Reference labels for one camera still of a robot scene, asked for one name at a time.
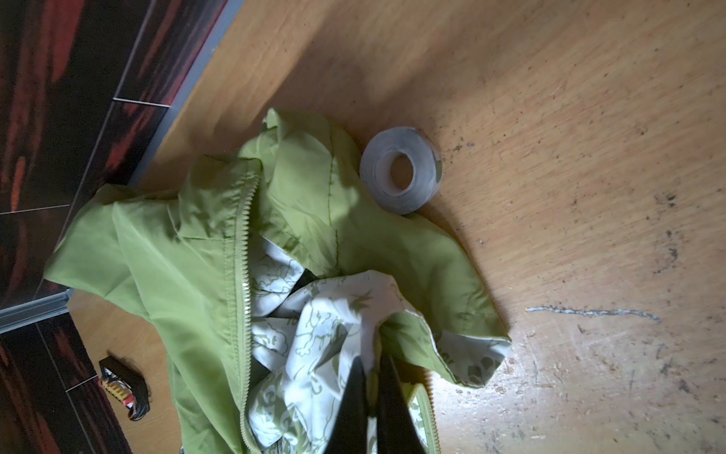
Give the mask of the green Snoopy zip jacket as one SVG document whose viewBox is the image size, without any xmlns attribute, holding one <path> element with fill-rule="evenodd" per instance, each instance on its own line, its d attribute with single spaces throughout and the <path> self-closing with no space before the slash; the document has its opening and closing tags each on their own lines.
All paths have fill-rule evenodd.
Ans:
<svg viewBox="0 0 726 454">
<path fill-rule="evenodd" d="M 322 115 L 270 110 L 180 188 L 104 185 L 68 227 L 45 278 L 156 329 L 185 452 L 324 453 L 360 357 L 366 453 L 379 453 L 384 356 L 472 389 L 506 361 L 512 342 L 467 253 L 428 219 L 381 208 L 359 163 Z M 399 380 L 434 453 L 427 387 Z"/>
</svg>

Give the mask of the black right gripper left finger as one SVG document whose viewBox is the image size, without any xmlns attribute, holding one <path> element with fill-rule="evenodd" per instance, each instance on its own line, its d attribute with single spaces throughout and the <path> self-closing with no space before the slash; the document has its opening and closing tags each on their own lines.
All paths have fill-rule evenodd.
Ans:
<svg viewBox="0 0 726 454">
<path fill-rule="evenodd" d="M 327 444 L 325 454 L 361 454 L 367 452 L 368 400 L 367 380 L 360 357 L 354 359 L 343 399 Z"/>
</svg>

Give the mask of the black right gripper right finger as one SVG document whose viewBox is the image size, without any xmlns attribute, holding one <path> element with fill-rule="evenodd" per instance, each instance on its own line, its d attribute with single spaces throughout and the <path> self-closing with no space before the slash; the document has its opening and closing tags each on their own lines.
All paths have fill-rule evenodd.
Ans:
<svg viewBox="0 0 726 454">
<path fill-rule="evenodd" d="M 379 453 L 425 454 L 404 399 L 395 364 L 389 356 L 380 361 L 376 431 Z"/>
</svg>

